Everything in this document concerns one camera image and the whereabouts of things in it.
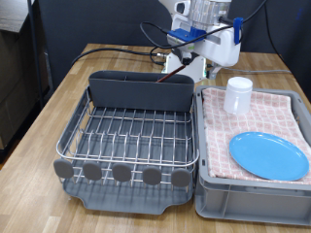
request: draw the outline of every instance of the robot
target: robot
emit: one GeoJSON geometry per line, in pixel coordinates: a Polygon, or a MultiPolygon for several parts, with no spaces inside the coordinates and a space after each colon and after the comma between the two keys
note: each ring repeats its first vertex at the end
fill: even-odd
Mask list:
{"type": "Polygon", "coordinates": [[[233,66],[238,62],[243,20],[234,22],[233,27],[220,22],[220,17],[227,16],[231,0],[159,0],[159,2],[172,16],[172,27],[167,33],[167,41],[172,47],[219,30],[173,49],[166,56],[165,73],[171,73],[184,64],[187,67],[179,74],[187,75],[197,83],[206,77],[205,58],[212,61],[213,68],[208,74],[208,78],[212,80],[222,67],[233,66]]]}

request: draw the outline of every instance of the white robot part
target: white robot part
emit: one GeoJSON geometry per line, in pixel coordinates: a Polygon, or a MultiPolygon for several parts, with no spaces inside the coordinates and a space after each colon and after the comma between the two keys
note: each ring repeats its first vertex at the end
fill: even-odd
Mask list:
{"type": "MultiPolygon", "coordinates": [[[[192,28],[208,32],[226,26],[219,22],[219,17],[226,17],[231,0],[159,0],[173,17],[172,30],[183,29],[190,32],[192,28]]],[[[183,41],[175,35],[167,35],[168,43],[171,46],[177,46],[183,41]]],[[[213,69],[210,71],[209,78],[215,79],[217,72],[224,66],[233,66],[238,62],[240,53],[240,44],[234,44],[234,30],[228,28],[206,37],[205,39],[178,47],[178,50],[186,52],[195,52],[199,56],[179,74],[192,77],[195,82],[202,80],[205,74],[205,58],[213,63],[213,69]]],[[[174,71],[182,65],[178,56],[170,53],[167,58],[165,71],[167,73],[174,71]]]]}

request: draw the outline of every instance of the wire dish rack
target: wire dish rack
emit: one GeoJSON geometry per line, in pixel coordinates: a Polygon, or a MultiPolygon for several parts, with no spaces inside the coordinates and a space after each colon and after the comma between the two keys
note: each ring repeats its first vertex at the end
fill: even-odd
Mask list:
{"type": "Polygon", "coordinates": [[[57,143],[54,169],[88,209],[160,215],[192,197],[193,129],[191,111],[94,107],[87,88],[57,143]]]}

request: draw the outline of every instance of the gray utensil holder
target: gray utensil holder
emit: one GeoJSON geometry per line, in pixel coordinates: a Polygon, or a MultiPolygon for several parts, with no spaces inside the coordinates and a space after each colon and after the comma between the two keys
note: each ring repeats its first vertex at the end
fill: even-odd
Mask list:
{"type": "Polygon", "coordinates": [[[156,83],[165,74],[98,71],[90,75],[89,88],[96,107],[189,112],[194,82],[174,75],[156,83]]]}

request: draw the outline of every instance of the black wall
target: black wall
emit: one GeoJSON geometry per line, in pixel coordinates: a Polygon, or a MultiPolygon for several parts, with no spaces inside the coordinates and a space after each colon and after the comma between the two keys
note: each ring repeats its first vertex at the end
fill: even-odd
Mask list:
{"type": "MultiPolygon", "coordinates": [[[[228,17],[247,17],[261,1],[233,0],[228,17]]],[[[311,101],[311,1],[268,0],[266,6],[274,45],[311,101]]],[[[244,32],[241,50],[274,53],[264,8],[244,24],[244,32]]]]}
{"type": "MultiPolygon", "coordinates": [[[[229,17],[247,17],[261,1],[233,0],[229,17]]],[[[151,46],[139,23],[148,20],[168,29],[171,24],[170,15],[157,0],[39,0],[39,4],[55,87],[87,43],[151,46]]],[[[311,2],[268,0],[267,10],[274,44],[311,100],[311,2]]],[[[148,31],[160,44],[167,44],[163,34],[148,31]]],[[[274,52],[264,9],[245,23],[242,51],[274,52]]]]}
{"type": "MultiPolygon", "coordinates": [[[[151,46],[139,24],[151,21],[170,28],[171,16],[157,0],[40,0],[53,86],[68,73],[88,43],[151,46]]],[[[166,45],[166,37],[147,31],[166,45]]]]}

